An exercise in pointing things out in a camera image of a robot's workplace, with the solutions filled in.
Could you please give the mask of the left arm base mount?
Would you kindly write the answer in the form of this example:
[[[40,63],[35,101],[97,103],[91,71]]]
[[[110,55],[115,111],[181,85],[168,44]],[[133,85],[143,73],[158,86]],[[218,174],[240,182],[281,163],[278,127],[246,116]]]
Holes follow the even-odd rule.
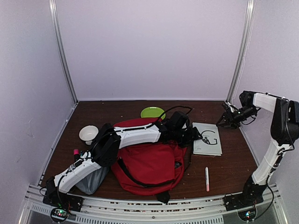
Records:
[[[53,207],[50,211],[50,218],[55,223],[62,223],[67,219],[74,220],[76,217],[75,212],[81,211],[84,199],[71,195],[60,196],[60,199],[58,197],[54,199],[43,197],[43,203]]]

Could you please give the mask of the grey pencil pouch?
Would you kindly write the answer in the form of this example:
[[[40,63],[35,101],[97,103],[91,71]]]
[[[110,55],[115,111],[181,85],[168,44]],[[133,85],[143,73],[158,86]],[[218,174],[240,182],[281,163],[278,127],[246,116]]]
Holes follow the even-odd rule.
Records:
[[[83,193],[87,195],[94,194],[104,181],[108,174],[110,167],[103,167],[97,169],[79,181],[75,186]]]

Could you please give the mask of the red backpack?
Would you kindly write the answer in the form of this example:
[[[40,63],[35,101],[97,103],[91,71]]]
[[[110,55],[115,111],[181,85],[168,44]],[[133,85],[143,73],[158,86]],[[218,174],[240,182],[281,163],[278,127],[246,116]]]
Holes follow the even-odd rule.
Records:
[[[154,124],[159,133],[163,123],[168,121],[170,119]],[[158,201],[168,203],[169,191],[183,177],[186,150],[176,142],[164,144],[160,137],[156,143],[147,140],[128,145],[119,150],[111,170],[124,190],[140,196],[155,195]]]

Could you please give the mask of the grey book with G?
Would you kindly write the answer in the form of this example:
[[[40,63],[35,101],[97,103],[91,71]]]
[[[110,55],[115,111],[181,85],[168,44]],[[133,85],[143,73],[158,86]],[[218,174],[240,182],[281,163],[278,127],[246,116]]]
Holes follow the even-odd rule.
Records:
[[[197,122],[193,122],[192,126],[196,127],[202,135],[201,140],[193,142],[193,153],[206,156],[221,156],[222,148],[218,127],[215,124]]]

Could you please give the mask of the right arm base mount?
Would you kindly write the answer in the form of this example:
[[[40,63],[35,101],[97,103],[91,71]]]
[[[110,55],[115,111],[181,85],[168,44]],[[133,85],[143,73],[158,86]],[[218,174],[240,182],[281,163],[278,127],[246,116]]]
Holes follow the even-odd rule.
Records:
[[[243,201],[242,194],[225,195],[224,205],[226,211],[237,211],[238,217],[244,222],[253,222],[257,218],[257,204],[263,202],[263,197],[258,197],[254,200]]]

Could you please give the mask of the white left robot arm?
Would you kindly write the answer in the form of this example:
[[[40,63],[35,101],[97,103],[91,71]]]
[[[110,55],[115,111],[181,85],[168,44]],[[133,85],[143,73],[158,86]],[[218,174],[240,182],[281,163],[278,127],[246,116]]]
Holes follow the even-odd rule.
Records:
[[[169,191],[182,179],[189,144],[202,139],[187,113],[176,110],[165,119],[138,118],[106,123],[92,137],[85,152],[74,153],[74,163],[46,182],[46,197],[57,207],[67,203],[67,193],[77,187],[93,194],[109,170],[121,187],[135,195],[156,195],[169,200]]]

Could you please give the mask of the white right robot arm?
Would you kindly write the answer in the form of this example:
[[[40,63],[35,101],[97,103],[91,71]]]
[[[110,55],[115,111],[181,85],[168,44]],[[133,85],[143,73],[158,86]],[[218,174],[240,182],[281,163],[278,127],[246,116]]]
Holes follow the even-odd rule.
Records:
[[[294,142],[299,138],[299,103],[254,91],[243,91],[239,100],[241,108],[236,108],[229,102],[222,104],[225,112],[216,123],[217,127],[237,129],[248,118],[255,119],[260,109],[273,114],[268,150],[258,168],[246,181],[239,197],[242,205],[249,206],[262,196],[284,154],[295,149]]]

